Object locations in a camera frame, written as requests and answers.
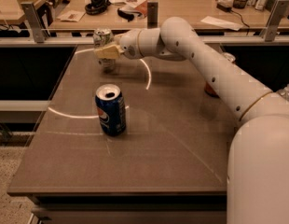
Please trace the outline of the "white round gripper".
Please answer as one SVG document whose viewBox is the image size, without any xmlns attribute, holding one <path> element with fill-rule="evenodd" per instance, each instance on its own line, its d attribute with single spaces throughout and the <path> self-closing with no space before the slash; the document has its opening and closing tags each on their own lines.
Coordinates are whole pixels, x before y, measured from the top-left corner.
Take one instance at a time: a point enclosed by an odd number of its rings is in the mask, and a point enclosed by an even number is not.
<svg viewBox="0 0 289 224">
<path fill-rule="evenodd" d="M 115 36 L 116 44 L 106 45 L 94 50 L 94 54 L 98 59 L 118 59 L 124 54 L 129 59 L 139 59 L 142 54 L 139 50 L 140 30 L 130 30 L 126 33 Z"/>
</svg>

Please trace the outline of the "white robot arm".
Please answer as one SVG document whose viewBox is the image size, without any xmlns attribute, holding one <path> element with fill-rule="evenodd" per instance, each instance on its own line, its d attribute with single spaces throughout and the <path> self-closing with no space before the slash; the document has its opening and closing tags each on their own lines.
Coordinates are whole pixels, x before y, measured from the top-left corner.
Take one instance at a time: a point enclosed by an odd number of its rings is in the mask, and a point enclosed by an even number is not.
<svg viewBox="0 0 289 224">
<path fill-rule="evenodd" d="M 289 102 L 206 45 L 188 23 L 168 18 L 97 47 L 99 58 L 147 56 L 195 65 L 241 127 L 227 164 L 227 224 L 289 224 Z"/>
</svg>

